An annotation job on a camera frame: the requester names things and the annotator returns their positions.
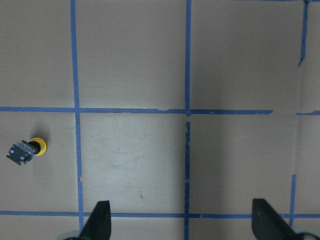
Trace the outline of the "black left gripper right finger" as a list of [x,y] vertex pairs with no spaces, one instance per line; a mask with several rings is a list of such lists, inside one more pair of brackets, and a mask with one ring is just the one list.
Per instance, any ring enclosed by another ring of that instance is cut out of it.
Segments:
[[299,240],[300,235],[263,198],[252,200],[251,228],[257,240]]

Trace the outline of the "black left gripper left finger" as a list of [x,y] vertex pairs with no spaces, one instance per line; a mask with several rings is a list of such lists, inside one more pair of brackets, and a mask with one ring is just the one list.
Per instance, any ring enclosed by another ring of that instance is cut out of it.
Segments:
[[79,240],[109,240],[112,233],[110,202],[98,201],[77,237]]

